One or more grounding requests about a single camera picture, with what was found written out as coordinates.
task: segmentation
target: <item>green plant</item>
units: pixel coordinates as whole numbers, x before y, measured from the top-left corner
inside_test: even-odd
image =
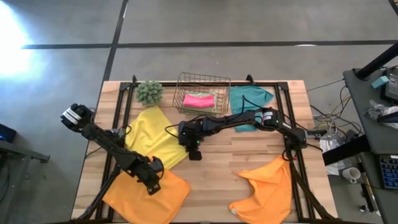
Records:
[[[145,81],[138,85],[136,98],[143,105],[156,105],[163,98],[164,88],[157,81]]]

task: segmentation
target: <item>white mug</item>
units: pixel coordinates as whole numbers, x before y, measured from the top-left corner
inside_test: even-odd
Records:
[[[356,180],[361,177],[361,172],[355,167],[343,170],[343,177],[348,179],[352,184],[356,184]]]

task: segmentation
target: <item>wire basket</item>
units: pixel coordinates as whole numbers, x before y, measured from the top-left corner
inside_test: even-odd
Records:
[[[228,112],[231,80],[225,77],[182,72],[175,87],[173,107],[185,114],[200,114],[221,117]],[[186,94],[214,95],[213,108],[192,108],[183,105]]]

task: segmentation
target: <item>wooden tabletop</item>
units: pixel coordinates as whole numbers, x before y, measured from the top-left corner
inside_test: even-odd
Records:
[[[296,122],[308,129],[313,128],[312,112],[304,82],[302,80],[284,82],[289,84]],[[95,123],[103,129],[111,129],[119,84],[120,82],[104,82],[101,90]],[[264,87],[264,89],[274,93],[271,87]],[[165,87],[164,99],[159,106],[172,124],[178,124],[182,120],[192,118],[192,116],[180,114],[177,109],[172,107],[174,90],[175,87]],[[284,111],[287,111],[285,97],[284,95],[281,97]],[[122,124],[126,98],[125,96],[122,104],[119,124]],[[276,99],[274,98],[266,106],[278,108]],[[129,123],[143,110],[142,105],[133,100],[129,113]],[[98,145],[90,142],[87,153],[97,148]],[[236,173],[266,165],[276,156],[282,154],[284,142],[282,135],[276,131],[271,133],[264,131],[236,133],[233,128],[230,128],[217,135],[205,138],[200,150],[203,156],[200,162],[189,161],[186,158],[171,169],[174,174],[187,180],[191,185],[191,191],[173,222],[240,222],[231,214],[228,205],[231,202],[249,197],[252,194],[252,187],[246,179],[238,177]],[[321,152],[308,147],[303,150],[303,157],[311,191],[326,210],[337,217]],[[100,150],[86,159],[72,218],[81,215],[98,193],[105,158],[106,152]],[[300,190],[304,217],[308,217],[304,198],[303,192]],[[115,213],[114,221],[123,222],[124,219]],[[292,199],[292,210],[285,222],[295,221],[297,221],[297,216]]]

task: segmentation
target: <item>floor tile line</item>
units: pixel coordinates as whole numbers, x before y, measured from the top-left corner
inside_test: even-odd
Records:
[[[118,23],[116,24],[116,29],[115,29],[114,35],[113,35],[112,47],[111,47],[111,50],[109,51],[108,61],[106,62],[106,66],[105,66],[103,82],[108,81],[111,76],[112,65],[113,65],[114,57],[116,55],[116,49],[118,48],[120,33],[122,31],[124,15],[127,10],[128,2],[129,2],[129,0],[123,0],[123,3],[122,3],[122,7],[121,7],[121,10],[119,13]]]
[[[340,45],[392,45],[398,40],[336,40],[336,41],[256,41],[256,42],[164,42],[118,44],[128,48],[189,48],[189,47],[286,47],[286,46],[340,46]]]
[[[340,45],[392,45],[398,40],[321,40],[321,41],[249,41],[249,42],[158,42],[119,44],[120,30],[112,44],[29,44],[21,49],[116,49],[128,48],[190,48],[190,47],[288,47],[288,46],[340,46]]]
[[[110,49],[112,44],[27,44],[21,49]]]

